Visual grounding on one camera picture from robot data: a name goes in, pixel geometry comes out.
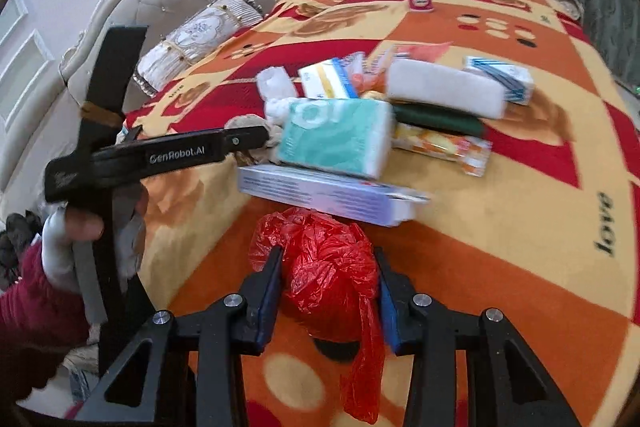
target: knotted plastic bag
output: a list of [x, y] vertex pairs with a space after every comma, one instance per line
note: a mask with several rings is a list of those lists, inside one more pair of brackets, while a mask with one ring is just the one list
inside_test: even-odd
[[340, 400], [348, 414], [373, 424], [380, 409], [385, 350], [378, 315], [378, 268], [369, 239], [355, 223], [292, 207], [260, 219], [249, 260], [260, 271], [276, 245], [284, 248], [281, 306], [318, 339], [360, 341]]

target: decorative pillow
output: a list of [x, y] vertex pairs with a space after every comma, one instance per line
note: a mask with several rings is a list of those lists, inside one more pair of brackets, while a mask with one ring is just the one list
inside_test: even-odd
[[140, 58], [133, 80], [149, 96], [193, 66], [240, 28], [262, 20], [253, 0], [215, 0]]

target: dark green roll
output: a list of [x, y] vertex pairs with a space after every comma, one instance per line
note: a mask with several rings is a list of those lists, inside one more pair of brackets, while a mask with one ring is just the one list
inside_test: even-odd
[[391, 104], [399, 123], [465, 136], [484, 137], [484, 123], [472, 114], [423, 103]]

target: screw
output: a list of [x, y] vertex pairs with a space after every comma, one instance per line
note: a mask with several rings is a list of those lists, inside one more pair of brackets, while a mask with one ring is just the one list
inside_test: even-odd
[[425, 307], [429, 306], [433, 302], [433, 299], [426, 293], [417, 293], [414, 295], [414, 304], [416, 306]]
[[163, 324], [167, 324], [171, 320], [171, 312], [167, 310], [160, 310], [154, 314], [153, 322], [154, 324], [161, 326]]
[[229, 295], [225, 297], [225, 306], [229, 308], [235, 308], [240, 304], [242, 304], [242, 296], [237, 293], [229, 293]]
[[484, 314], [492, 322], [500, 322], [504, 318], [504, 314], [498, 308], [489, 308]]

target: hand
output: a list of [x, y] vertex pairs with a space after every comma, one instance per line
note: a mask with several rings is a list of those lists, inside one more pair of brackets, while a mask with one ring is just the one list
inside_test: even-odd
[[[114, 191], [114, 204], [131, 187]], [[131, 220], [114, 232], [114, 247], [120, 289], [124, 292], [127, 281], [140, 268], [145, 249], [145, 223], [143, 216], [148, 204], [148, 192], [143, 188]], [[104, 231], [100, 217], [72, 206], [59, 208], [44, 224], [42, 230], [42, 268], [51, 285], [60, 290], [80, 293], [74, 266], [72, 244], [75, 241], [95, 241]]]

